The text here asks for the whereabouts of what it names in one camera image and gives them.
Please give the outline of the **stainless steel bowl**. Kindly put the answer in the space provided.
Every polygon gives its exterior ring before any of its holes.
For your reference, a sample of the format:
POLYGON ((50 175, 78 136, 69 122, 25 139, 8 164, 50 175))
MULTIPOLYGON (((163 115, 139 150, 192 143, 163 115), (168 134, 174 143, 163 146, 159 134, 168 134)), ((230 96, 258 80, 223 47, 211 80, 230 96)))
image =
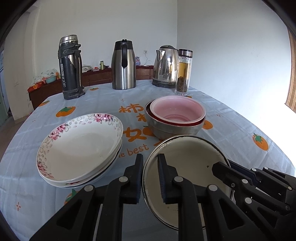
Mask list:
POLYGON ((151 103, 152 101, 145 105, 145 118, 152 133, 160 140, 166 140, 177 135, 195 136, 203 127, 205 118, 200 123, 193 126, 175 126, 169 123, 163 123, 152 115, 150 110, 151 103))

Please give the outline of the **white plate pink flowers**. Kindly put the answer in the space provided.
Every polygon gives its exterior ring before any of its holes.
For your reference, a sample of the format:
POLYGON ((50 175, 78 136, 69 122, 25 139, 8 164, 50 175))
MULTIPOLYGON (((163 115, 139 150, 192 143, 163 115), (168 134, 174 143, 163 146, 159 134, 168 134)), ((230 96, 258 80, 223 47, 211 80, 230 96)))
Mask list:
POLYGON ((41 143, 36 165, 39 175, 53 183, 74 183, 100 171, 118 152, 123 135, 119 118, 91 113, 53 129, 41 143))

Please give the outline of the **glass tea bottle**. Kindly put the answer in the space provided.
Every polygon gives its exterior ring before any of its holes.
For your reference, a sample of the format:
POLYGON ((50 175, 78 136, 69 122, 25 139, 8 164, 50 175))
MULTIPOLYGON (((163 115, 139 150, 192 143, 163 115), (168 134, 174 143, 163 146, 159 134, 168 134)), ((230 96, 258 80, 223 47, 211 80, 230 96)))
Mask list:
POLYGON ((186 96, 189 90, 193 51, 178 49, 179 65, 175 94, 186 96))

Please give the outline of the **white enamel bowl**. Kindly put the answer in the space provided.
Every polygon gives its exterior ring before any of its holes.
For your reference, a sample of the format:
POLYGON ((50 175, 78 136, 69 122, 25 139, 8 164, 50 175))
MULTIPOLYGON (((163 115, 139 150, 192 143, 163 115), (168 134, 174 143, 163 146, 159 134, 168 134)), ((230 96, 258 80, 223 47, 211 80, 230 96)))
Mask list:
POLYGON ((159 144, 147 158, 142 174, 144 200, 151 213, 164 225, 178 230, 178 206, 163 203, 158 173, 158 154, 164 154, 166 163, 177 169, 178 175, 193 184, 218 186, 232 199, 234 191, 216 178, 212 166, 222 162, 229 166, 225 155, 212 143, 195 136, 175 136, 159 144))

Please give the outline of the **persimmon print tablecloth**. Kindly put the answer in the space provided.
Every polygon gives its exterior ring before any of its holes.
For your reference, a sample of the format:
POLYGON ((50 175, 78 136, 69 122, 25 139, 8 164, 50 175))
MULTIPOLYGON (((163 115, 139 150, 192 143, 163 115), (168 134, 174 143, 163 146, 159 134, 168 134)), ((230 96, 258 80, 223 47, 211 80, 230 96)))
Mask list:
MULTIPOLYGON (((16 236, 29 240, 78 192, 49 185, 37 171, 38 149, 52 129, 88 113, 110 113, 121 120, 121 154, 94 183, 103 186, 121 176, 134 163, 137 153, 148 157, 159 144, 145 129, 144 107, 149 101, 172 93, 141 80, 129 90, 114 90, 110 84, 103 84, 87 87, 85 94, 76 99, 65 100, 62 94, 48 97, 46 104, 33 111, 18 129, 1 160, 1 212, 16 236)), ((206 119, 212 124, 212 128, 200 130, 198 136, 217 146, 228 159, 248 169, 269 167, 295 173, 293 162, 262 128, 203 92, 190 89, 189 96, 203 105, 206 119)))

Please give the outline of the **dark grey thermos flask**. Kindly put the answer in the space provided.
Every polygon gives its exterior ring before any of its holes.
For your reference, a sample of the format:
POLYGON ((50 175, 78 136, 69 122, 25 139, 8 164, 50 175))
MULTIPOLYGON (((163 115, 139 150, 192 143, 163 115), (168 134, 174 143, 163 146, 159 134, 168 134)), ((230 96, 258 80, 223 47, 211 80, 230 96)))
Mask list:
POLYGON ((65 100, 79 98, 85 94, 81 83, 82 59, 80 47, 78 37, 74 34, 62 37, 59 42, 58 59, 65 100))

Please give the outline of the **pink red plastic bowl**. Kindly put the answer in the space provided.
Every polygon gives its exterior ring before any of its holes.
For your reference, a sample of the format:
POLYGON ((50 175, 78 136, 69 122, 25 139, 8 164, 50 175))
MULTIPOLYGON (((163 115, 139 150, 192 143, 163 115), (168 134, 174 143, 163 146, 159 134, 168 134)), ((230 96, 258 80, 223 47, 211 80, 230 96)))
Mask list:
POLYGON ((157 120, 175 126, 196 126, 206 116, 205 108, 184 96, 163 96, 153 100, 149 107, 157 120))

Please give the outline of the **white plate red flowers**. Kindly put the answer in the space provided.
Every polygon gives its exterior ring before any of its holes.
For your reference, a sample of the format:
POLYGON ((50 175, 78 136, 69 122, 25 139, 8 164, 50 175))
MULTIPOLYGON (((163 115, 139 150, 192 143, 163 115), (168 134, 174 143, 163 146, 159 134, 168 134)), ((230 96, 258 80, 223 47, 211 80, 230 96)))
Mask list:
POLYGON ((78 187, 83 186, 86 183, 95 182, 95 181, 99 180, 100 178, 102 178, 114 166, 114 164, 117 160, 118 154, 121 151, 121 149, 122 149, 122 141, 120 142, 120 146, 117 150, 117 153, 112 156, 111 160, 102 169, 100 169, 95 174, 93 174, 90 177, 87 177, 81 181, 65 184, 65 183, 55 183, 53 181, 46 180, 45 178, 43 178, 43 179, 45 182, 47 182, 51 186, 54 186, 57 188, 64 188, 64 189, 78 188, 78 187))

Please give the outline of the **dark red wooden sideboard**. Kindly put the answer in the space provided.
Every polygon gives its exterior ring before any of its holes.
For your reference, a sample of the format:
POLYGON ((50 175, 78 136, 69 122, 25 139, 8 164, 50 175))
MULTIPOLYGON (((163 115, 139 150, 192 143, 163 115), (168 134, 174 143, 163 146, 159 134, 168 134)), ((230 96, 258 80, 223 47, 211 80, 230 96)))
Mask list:
MULTIPOLYGON (((152 79, 153 66, 136 66, 136 80, 152 79)), ((111 68, 98 71, 88 71, 82 74, 81 83, 84 87, 112 82, 111 68)), ((57 79, 49 84, 41 84, 38 87, 30 87, 29 98, 33 109, 36 109, 47 97, 62 92, 61 79, 57 79)))

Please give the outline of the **stainless electric kettle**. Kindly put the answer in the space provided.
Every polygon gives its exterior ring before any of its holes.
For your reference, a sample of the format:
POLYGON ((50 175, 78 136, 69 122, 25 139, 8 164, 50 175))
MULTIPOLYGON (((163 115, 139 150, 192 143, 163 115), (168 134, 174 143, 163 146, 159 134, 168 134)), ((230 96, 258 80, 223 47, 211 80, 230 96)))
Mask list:
POLYGON ((162 45, 156 50, 152 85, 162 88, 175 88, 178 64, 178 50, 171 45, 162 45))

